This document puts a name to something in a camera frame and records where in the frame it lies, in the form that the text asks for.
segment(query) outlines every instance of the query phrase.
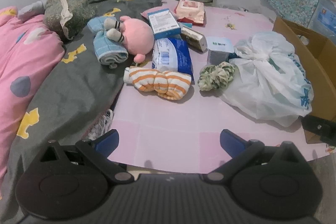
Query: pink quilt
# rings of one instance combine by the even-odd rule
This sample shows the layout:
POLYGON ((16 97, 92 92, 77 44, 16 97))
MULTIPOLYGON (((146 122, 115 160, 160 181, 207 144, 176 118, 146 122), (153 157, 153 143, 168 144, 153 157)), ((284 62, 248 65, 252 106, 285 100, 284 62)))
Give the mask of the pink quilt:
POLYGON ((43 17, 22 23, 16 7, 0 10, 0 186, 12 141, 16 134, 27 137, 18 132, 21 120, 24 128, 39 118, 26 109, 64 55, 62 41, 42 23, 43 17))

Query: pink plush toy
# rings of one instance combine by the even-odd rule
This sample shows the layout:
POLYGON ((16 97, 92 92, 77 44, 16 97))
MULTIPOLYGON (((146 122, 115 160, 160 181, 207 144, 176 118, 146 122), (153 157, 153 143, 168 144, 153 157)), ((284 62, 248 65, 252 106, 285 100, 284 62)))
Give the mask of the pink plush toy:
POLYGON ((135 55, 135 63, 143 62, 154 45, 151 27, 140 19, 128 16, 121 16, 120 20, 123 23, 112 18, 105 19, 104 28, 108 30, 106 36, 113 41, 123 43, 126 50, 135 55))

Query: white plastic bag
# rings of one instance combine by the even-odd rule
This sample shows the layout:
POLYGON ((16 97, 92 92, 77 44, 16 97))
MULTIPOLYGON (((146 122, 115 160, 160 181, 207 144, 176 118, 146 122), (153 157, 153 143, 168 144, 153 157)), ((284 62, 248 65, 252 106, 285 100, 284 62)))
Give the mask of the white plastic bag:
POLYGON ((261 120, 290 126, 298 116, 311 112, 314 94, 294 46, 276 32, 257 33, 235 46, 241 58, 233 82, 220 98, 261 120))

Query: wet wipes pack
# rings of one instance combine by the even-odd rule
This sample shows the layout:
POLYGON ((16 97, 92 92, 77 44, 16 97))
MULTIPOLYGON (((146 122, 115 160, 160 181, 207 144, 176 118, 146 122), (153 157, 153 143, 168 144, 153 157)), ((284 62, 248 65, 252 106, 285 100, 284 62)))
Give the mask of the wet wipes pack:
POLYGON ((152 68, 160 72, 171 70, 189 74, 194 80, 188 44, 181 39, 169 37, 155 40, 152 68))

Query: striped towel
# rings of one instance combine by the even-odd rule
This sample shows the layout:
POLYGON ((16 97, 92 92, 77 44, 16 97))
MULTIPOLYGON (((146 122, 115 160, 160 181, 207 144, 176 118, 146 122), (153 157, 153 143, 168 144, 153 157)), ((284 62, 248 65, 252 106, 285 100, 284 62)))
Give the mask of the striped towel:
POLYGON ((130 67, 125 69, 124 82, 140 91, 155 90, 163 98, 179 100, 188 92, 191 76, 169 70, 159 72, 156 69, 130 67))

